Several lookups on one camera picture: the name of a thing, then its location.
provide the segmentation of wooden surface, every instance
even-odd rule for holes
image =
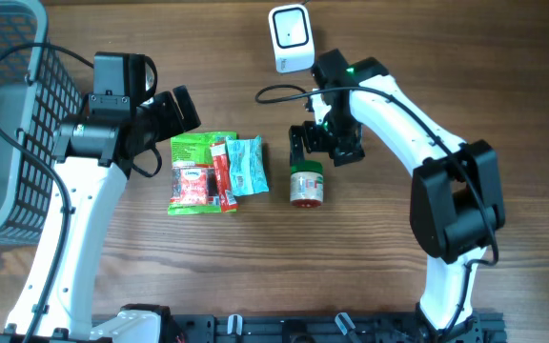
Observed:
[[[134,175],[119,202],[96,280],[94,313],[132,302],[174,313],[412,311],[425,253],[408,223],[410,178],[372,133],[366,158],[334,168],[325,205],[289,205],[290,125],[302,102],[259,106],[275,83],[313,86],[308,72],[278,75],[267,25],[272,2],[48,7],[52,42],[91,57],[145,53],[159,89],[188,88],[201,131],[261,135],[271,192],[238,213],[171,217],[168,169]],[[480,269],[473,303],[504,312],[511,342],[549,341],[549,1],[313,1],[319,52],[374,56],[446,129],[498,152],[507,224],[501,261]],[[87,89],[91,71],[67,62]],[[167,143],[158,146],[169,164]],[[154,166],[151,155],[139,164]],[[0,330],[34,248],[0,247]]]

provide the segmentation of white rectangular object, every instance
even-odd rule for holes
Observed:
[[[302,71],[315,62],[309,13],[302,5],[286,5],[268,15],[278,72]]]

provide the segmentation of green snack bag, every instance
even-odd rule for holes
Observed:
[[[197,213],[221,213],[217,180],[215,178],[213,158],[211,157],[211,144],[225,142],[226,139],[236,138],[236,132],[218,131],[206,133],[183,133],[171,138],[171,158],[173,162],[173,195],[169,202],[169,215],[197,214]],[[188,183],[183,175],[206,173],[206,180],[194,180],[191,189],[187,189]],[[185,196],[187,192],[200,192],[206,188],[207,200],[203,197],[199,203],[188,204],[191,196]]]

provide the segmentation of plastic basket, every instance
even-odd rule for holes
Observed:
[[[0,1],[0,53],[22,43],[47,42],[47,32],[48,16],[38,1]],[[36,82],[28,86],[26,77]],[[24,50],[0,64],[0,125],[46,163],[52,164],[53,130],[79,102],[53,50]],[[0,137],[0,244],[39,241],[51,188],[44,171]]]

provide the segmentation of can label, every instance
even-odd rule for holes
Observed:
[[[290,194],[290,201],[310,199],[323,202],[323,176],[312,171],[293,173]]]

